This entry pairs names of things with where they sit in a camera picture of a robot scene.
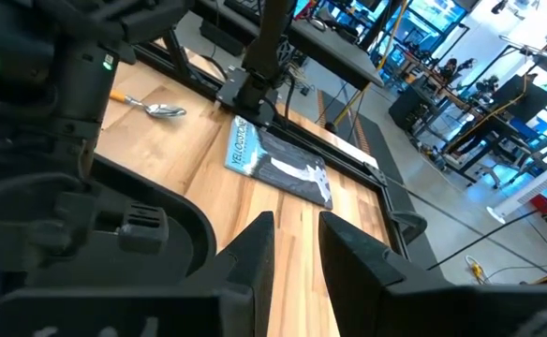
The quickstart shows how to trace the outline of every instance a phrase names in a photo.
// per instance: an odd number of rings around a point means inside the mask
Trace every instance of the red object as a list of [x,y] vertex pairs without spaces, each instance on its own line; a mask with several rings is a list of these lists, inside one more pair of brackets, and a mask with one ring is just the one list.
[[536,210],[542,214],[547,214],[547,197],[543,195],[537,195],[533,197],[529,202],[536,207]]
[[294,17],[294,20],[300,20],[300,19],[304,19],[306,18],[308,15],[309,15],[309,10],[311,9],[311,7],[316,3],[316,1],[309,1],[309,3],[307,4],[307,6],[305,6],[303,8],[303,10],[301,10],[299,12],[299,14],[297,14],[295,17]]

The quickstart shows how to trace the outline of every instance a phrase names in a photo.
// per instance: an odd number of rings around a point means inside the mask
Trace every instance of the wooden tabletop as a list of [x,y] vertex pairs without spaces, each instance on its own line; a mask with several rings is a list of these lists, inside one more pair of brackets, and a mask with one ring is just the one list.
[[[190,61],[219,76],[202,57]],[[144,111],[110,102],[97,152],[195,203],[209,218],[217,251],[258,214],[275,216],[275,275],[270,336],[337,336],[318,247],[321,207],[224,168],[232,114],[150,67],[119,65],[113,85],[147,104],[179,105],[188,114],[156,120]],[[291,119],[341,150],[375,160],[297,113]],[[377,196],[327,168],[333,212],[389,243]]]
[[452,89],[449,89],[447,87],[445,87],[444,85],[446,84],[446,82],[444,80],[442,80],[439,75],[433,70],[433,69],[430,69],[428,68],[425,64],[423,64],[421,62],[420,59],[418,59],[417,57],[415,57],[415,55],[413,55],[410,51],[404,49],[404,47],[398,47],[398,50],[401,51],[403,53],[403,55],[405,56],[405,58],[407,59],[407,61],[409,61],[412,65],[414,65],[415,67],[421,69],[421,71],[423,71],[424,73],[426,73],[427,75],[429,75],[429,77],[434,80],[440,87],[441,90],[438,91],[438,93],[436,93],[436,95],[440,94],[440,92],[442,94],[444,94],[452,103],[454,103],[455,105],[457,105],[457,107],[459,109],[464,109],[466,108],[468,105],[466,104],[466,102],[464,102],[458,94],[456,94]]

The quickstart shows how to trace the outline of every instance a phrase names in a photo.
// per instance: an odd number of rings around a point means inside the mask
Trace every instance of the concrete floor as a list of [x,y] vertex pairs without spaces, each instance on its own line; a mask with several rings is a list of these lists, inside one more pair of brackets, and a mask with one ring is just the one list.
[[[200,36],[199,26],[200,18],[189,13],[179,24],[177,36],[183,46],[194,52],[210,55],[214,50],[213,44]],[[242,60],[221,49],[217,49],[214,58],[224,68],[228,65],[238,66]],[[338,77],[313,60],[309,60],[304,73],[310,84],[330,95],[338,94],[343,85]],[[346,92],[340,93],[338,99],[347,102],[354,91],[348,85]],[[284,100],[287,92],[288,87],[284,85],[280,89]],[[318,117],[316,97],[316,91],[311,91],[307,96],[295,93],[291,107],[315,121]],[[523,177],[516,185],[496,191],[491,187],[490,178],[486,177],[466,188],[466,181],[462,177],[455,173],[439,172],[411,146],[405,133],[393,123],[388,114],[388,107],[394,99],[395,96],[386,90],[372,88],[363,99],[361,114],[380,126],[406,187],[466,223],[466,226],[459,224],[442,212],[412,198],[416,211],[428,221],[425,235],[436,258],[441,260],[473,242],[481,234],[499,227],[500,224],[485,211],[485,207],[496,205],[531,178]],[[500,168],[498,171],[505,180],[515,174],[507,168]],[[530,210],[531,208],[523,208],[510,218]],[[530,267],[532,263],[547,265],[547,224],[538,215],[533,215],[497,232],[490,239],[474,245],[441,265],[439,268],[447,280],[455,284],[475,283],[467,269],[467,255],[477,259],[488,275],[508,267]],[[521,281],[533,282],[544,275],[546,273],[537,268],[514,269],[502,271],[490,281],[494,284],[519,284]]]

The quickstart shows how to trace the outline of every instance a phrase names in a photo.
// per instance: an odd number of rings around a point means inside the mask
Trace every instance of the white wall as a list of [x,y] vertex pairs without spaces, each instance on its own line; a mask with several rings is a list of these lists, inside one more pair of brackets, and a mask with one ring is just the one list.
[[[515,29],[521,21],[507,10],[495,15],[491,12],[492,7],[496,5],[496,0],[481,0],[476,8],[467,15],[462,23],[467,25],[470,30],[457,43],[449,54],[440,62],[444,65],[449,58],[456,58],[459,63],[473,57],[478,60],[474,68],[458,81],[468,84],[473,81],[492,60],[500,54],[507,46],[507,42],[498,38],[500,35],[508,35]],[[454,40],[462,33],[461,28],[455,28],[447,40],[437,49],[434,56],[439,57],[451,46]],[[502,73],[507,72],[513,65],[513,57],[507,56],[497,62],[484,77],[497,75],[501,78]]]
[[[476,58],[478,62],[474,68],[458,80],[463,84],[473,81],[507,46],[507,42],[499,38],[501,35],[539,49],[546,45],[547,1],[540,2],[538,11],[528,10],[523,21],[507,9],[504,9],[500,14],[493,14],[491,9],[496,3],[497,0],[480,1],[478,6],[463,19],[463,23],[471,29],[440,62],[441,65],[444,65],[451,57],[456,58],[459,63],[471,57]],[[461,32],[461,28],[455,28],[445,43],[434,53],[434,57],[441,56]],[[525,56],[516,51],[499,59],[484,73],[483,78],[497,75],[500,78],[499,84],[502,85],[515,75],[524,64]]]

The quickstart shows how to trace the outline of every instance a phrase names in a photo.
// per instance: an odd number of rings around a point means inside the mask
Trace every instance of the orange object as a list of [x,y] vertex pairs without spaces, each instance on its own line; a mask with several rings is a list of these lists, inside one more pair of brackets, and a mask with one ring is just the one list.
[[126,103],[126,95],[118,92],[117,90],[111,90],[109,93],[109,98],[118,102]]
[[408,74],[407,78],[405,79],[405,82],[411,84],[413,83],[417,78],[413,74]]

